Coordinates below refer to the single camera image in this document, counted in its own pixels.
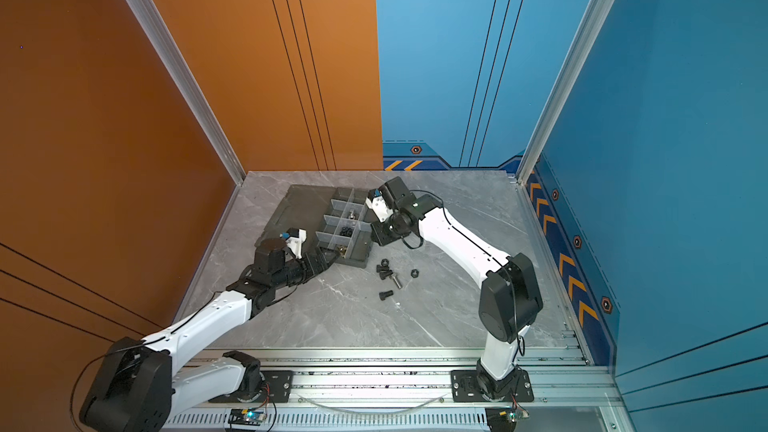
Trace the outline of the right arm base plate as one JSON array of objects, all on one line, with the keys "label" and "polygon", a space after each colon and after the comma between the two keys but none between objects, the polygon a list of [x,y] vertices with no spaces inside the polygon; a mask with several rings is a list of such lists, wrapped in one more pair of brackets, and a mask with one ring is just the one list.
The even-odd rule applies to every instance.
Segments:
[{"label": "right arm base plate", "polygon": [[514,368],[504,379],[496,380],[482,369],[453,370],[450,373],[453,401],[532,403],[533,386],[527,371]]}]

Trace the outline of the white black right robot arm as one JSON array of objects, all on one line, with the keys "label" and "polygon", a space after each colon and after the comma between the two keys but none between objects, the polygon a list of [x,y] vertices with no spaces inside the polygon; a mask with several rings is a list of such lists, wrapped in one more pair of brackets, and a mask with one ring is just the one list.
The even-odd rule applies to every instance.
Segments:
[{"label": "white black right robot arm", "polygon": [[376,216],[371,228],[378,245],[405,242],[414,235],[421,245],[442,250],[474,281],[478,316],[487,332],[476,367],[477,387],[490,401],[513,397],[522,379],[519,359],[525,355],[525,336],[544,305],[531,259],[485,242],[429,194],[407,193],[395,200],[371,190],[366,205]]}]

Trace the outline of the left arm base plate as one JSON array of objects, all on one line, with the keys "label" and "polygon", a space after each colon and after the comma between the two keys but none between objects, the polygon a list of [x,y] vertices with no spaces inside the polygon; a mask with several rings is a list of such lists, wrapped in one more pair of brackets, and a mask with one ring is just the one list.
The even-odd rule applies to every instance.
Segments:
[{"label": "left arm base plate", "polygon": [[253,391],[238,390],[209,400],[213,404],[262,404],[264,402],[288,403],[292,391],[292,370],[267,370],[260,372],[260,382]]}]

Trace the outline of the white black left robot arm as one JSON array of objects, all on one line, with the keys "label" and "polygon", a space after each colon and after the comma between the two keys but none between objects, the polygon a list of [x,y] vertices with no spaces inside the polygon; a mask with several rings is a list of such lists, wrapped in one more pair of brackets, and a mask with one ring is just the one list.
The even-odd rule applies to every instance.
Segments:
[{"label": "white black left robot arm", "polygon": [[262,241],[238,279],[196,312],[140,340],[125,337],[96,358],[99,369],[74,423],[96,431],[158,431],[167,420],[226,396],[252,403],[267,397],[259,359],[229,351],[207,366],[188,362],[218,338],[277,304],[278,291],[294,289],[330,268],[336,249],[305,249],[282,235]]}]

